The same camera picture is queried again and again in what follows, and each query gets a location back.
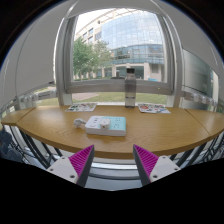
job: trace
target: window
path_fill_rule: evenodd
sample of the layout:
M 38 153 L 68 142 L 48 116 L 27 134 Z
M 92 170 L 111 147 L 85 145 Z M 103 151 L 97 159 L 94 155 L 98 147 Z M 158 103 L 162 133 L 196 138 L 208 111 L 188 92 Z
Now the window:
M 90 43 L 92 43 L 93 42 L 93 37 L 90 37 L 89 39 L 88 39 L 88 43 L 90 44 Z
M 92 35 L 93 34 L 93 29 L 90 29 L 89 30 L 89 35 Z
M 95 34 L 95 40 L 99 40 L 101 38 L 101 32 Z
M 116 76 L 116 70 L 125 77 L 126 69 L 133 67 L 139 86 L 137 91 L 172 94 L 172 44 L 167 25 L 161 16 L 129 8 L 104 9 L 89 13 L 94 13 L 95 19 L 88 13 L 74 19 L 71 37 L 74 42 L 71 44 L 70 53 L 73 59 L 68 62 L 72 63 L 70 77 L 65 78 L 69 80 L 66 83 L 67 93 L 124 91 L 124 80 L 111 77 Z M 92 35 L 88 36 L 88 45 L 80 38 L 86 30 L 88 35 Z

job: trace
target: pamphlet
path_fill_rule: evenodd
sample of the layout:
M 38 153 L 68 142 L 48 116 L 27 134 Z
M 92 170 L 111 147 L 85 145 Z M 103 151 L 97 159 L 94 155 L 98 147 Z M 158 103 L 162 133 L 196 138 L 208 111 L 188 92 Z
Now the pamphlet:
M 97 103 L 73 103 L 65 112 L 93 111 Z
M 170 114 L 170 112 L 162 104 L 152 104 L 152 103 L 139 103 L 138 108 L 140 112 L 152 113 L 152 114 Z

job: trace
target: window frame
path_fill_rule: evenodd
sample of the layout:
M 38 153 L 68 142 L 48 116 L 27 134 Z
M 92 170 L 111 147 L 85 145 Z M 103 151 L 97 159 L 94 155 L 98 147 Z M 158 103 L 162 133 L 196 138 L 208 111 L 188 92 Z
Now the window frame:
M 174 88 L 174 74 L 175 74 L 174 48 L 171 40 L 172 36 L 169 27 L 167 27 L 166 21 L 164 21 L 165 16 L 159 15 L 157 13 L 154 14 L 156 15 L 158 22 L 160 23 L 161 26 L 160 32 L 163 32 L 164 42 L 166 46 L 166 50 L 164 52 L 164 59 L 166 60 L 165 61 L 166 66 L 164 70 L 165 73 L 167 74 L 167 82 L 162 83 L 148 80 L 137 80 L 136 92 L 172 95 L 174 90 L 173 88 Z M 65 92 L 67 94 L 84 93 L 84 92 L 125 92 L 125 80 L 122 79 L 85 80 L 79 82 L 73 81 L 73 47 L 74 47 L 75 27 L 78 21 L 78 17 L 79 16 L 70 18 L 69 20 L 71 21 L 68 23 L 66 27 L 66 29 L 69 31 L 66 32 L 65 39 L 66 40 L 70 39 L 71 42 L 70 43 L 65 42 L 65 45 L 69 45 L 70 48 L 66 47 L 64 50 L 64 57 L 68 58 L 68 56 L 70 56 L 70 60 L 64 60 L 63 65 L 63 67 L 66 67 L 67 71 L 70 70 L 70 72 L 64 73 Z

